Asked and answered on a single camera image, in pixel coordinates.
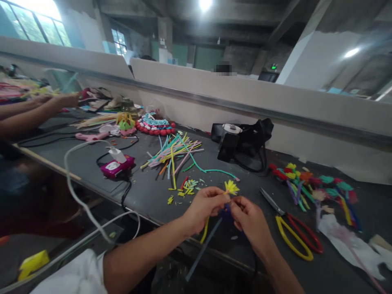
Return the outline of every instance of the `red scissors handle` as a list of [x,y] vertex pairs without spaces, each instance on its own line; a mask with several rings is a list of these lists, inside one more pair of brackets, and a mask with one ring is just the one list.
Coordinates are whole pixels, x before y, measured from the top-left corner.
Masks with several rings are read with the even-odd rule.
[[[297,219],[296,217],[294,217],[292,214],[286,212],[287,214],[287,218],[289,219],[290,223],[293,225],[293,227],[295,228],[295,230],[297,230],[297,232],[299,233],[299,235],[301,236],[301,238],[304,240],[304,242],[310,247],[310,249],[312,249],[314,252],[317,253],[323,253],[324,249],[321,246],[321,243],[319,241],[319,239],[317,238],[317,236],[315,235],[315,233],[309,229],[307,227],[307,225],[305,225],[303,222],[301,222],[299,219]],[[299,227],[297,226],[296,222],[303,227],[308,233],[309,235],[312,237],[312,239],[314,240],[314,242],[316,243],[316,246],[314,246],[309,239],[307,238],[307,236],[299,229]]]

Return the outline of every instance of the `hand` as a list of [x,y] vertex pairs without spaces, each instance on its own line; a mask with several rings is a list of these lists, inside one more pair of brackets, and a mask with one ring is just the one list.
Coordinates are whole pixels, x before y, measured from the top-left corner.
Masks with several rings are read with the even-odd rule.
[[63,107],[78,107],[79,94],[60,94],[54,97],[54,99]]
[[225,203],[229,202],[230,196],[218,187],[201,189],[193,199],[191,206],[184,213],[183,218],[189,225],[190,235],[201,232],[208,216],[217,216]]
[[259,206],[243,196],[238,196],[231,200],[230,211],[234,218],[234,225],[245,232],[258,255],[263,254],[274,244],[267,221]]

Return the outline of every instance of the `fluorescent light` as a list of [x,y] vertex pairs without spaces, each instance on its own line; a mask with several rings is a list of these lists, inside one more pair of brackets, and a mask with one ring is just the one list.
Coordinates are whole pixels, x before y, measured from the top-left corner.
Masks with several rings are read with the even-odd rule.
[[206,12],[212,5],[212,0],[199,0],[199,6],[203,12]]
[[344,55],[345,58],[351,57],[359,52],[359,48],[352,49]]

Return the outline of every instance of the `white sleeve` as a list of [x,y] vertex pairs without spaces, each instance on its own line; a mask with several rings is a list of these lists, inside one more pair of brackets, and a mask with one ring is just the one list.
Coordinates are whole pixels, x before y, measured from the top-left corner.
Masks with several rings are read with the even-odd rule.
[[42,281],[32,294],[107,294],[103,283],[103,256],[87,249]]

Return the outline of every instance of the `window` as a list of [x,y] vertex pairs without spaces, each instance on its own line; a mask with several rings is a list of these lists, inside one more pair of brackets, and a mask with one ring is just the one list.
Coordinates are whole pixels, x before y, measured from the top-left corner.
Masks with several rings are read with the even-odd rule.
[[113,34],[114,45],[116,46],[117,54],[125,56],[125,54],[127,53],[127,46],[125,44],[124,34],[113,29],[111,29],[111,33]]
[[1,0],[0,5],[21,39],[71,47],[53,0],[41,0],[39,4],[29,0]]

